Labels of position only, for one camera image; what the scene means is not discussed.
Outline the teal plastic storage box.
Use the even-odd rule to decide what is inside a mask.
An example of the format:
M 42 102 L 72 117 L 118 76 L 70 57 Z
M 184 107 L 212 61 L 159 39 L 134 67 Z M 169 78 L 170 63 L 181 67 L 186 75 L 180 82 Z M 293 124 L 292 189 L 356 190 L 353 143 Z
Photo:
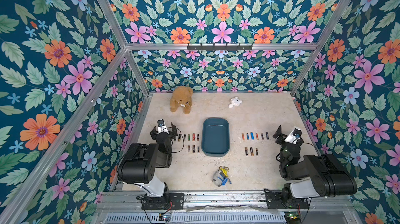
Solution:
M 223 157 L 230 150 L 229 123 L 223 118 L 207 118 L 203 122 L 202 151 L 211 157 Z

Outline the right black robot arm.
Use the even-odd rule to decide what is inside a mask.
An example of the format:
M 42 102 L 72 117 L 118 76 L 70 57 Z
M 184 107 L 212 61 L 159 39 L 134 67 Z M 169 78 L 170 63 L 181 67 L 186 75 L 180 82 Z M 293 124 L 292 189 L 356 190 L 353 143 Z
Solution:
M 354 177 L 334 155 L 301 156 L 301 147 L 305 144 L 301 129 L 294 128 L 287 135 L 279 126 L 273 138 L 280 145 L 277 156 L 280 175 L 288 181 L 280 194 L 284 203 L 297 199 L 354 195 L 357 192 Z

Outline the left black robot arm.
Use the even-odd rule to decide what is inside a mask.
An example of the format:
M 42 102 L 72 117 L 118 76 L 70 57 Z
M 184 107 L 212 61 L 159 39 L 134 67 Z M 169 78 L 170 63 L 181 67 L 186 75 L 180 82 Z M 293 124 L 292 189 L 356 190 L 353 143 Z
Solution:
M 117 167 L 117 178 L 126 184 L 138 186 L 149 198 L 167 200 L 168 186 L 157 178 L 155 170 L 171 166 L 172 145 L 178 130 L 174 124 L 167 127 L 163 120 L 159 120 L 150 135 L 155 143 L 133 143 L 129 146 Z

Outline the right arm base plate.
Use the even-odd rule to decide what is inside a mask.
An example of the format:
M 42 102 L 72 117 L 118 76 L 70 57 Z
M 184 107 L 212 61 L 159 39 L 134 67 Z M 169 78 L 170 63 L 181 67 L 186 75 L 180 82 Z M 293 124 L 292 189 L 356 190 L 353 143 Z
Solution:
M 269 209 L 308 209 L 308 199 L 292 198 L 287 190 L 282 192 L 264 189 L 266 204 Z

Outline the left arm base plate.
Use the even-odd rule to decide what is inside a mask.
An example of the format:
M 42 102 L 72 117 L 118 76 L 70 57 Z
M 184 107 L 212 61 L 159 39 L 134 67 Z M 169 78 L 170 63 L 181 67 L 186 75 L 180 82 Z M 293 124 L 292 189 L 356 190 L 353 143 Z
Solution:
M 142 210 L 181 210 L 184 205 L 184 193 L 167 193 L 160 198 L 141 197 Z

